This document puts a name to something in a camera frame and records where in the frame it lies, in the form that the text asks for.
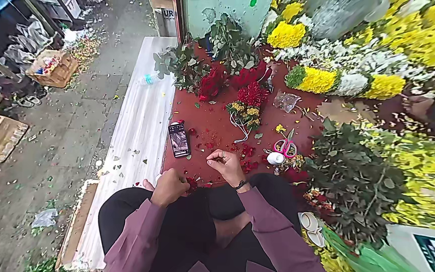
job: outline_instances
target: smartphone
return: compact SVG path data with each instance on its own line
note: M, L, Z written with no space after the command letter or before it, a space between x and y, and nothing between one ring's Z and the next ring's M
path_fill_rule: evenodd
M174 153L174 157L178 158L190 155L190 148L186 137L184 124L170 125L169 135L171 138L172 152Z

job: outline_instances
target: hand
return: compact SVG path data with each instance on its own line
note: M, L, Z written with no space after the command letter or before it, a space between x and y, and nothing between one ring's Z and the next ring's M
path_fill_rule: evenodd
M177 171L171 168L164 171L162 176L157 180L157 186L150 198L150 202L165 208L176 201L185 191L189 190L189 187L190 185L185 178L180 177Z
M212 160L218 157L223 158L226 164ZM229 183L229 185L231 185L231 187L238 187L239 182L246 179L243 170L241 170L238 155L218 149L206 159L208 160L207 164L221 173L222 177Z

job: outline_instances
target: purple shirt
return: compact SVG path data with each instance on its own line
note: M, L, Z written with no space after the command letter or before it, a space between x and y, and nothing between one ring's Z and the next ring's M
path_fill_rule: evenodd
M293 224L268 204L258 189L238 194L246 212L251 216L253 233L278 272L325 272L320 258L293 229ZM140 208L125 220L122 234L105 256L108 272L149 271L157 252L157 237L166 209L145 200ZM208 272L197 262L190 272ZM271 271L248 261L246 271Z

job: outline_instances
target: plastic bottle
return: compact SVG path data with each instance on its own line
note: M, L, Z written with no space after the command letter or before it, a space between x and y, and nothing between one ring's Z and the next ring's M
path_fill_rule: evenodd
M140 78L139 82L142 85L152 85L159 81L159 73L152 73L152 74L145 74L143 77Z

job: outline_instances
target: scissors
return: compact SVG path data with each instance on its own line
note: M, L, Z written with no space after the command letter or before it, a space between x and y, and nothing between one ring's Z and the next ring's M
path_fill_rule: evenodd
M275 152L279 152L283 154L287 158L293 158L297 154L296 145L293 143L292 138L295 133L295 129L293 128L289 133L288 137L285 137L283 140L278 140L273 146L273 150Z

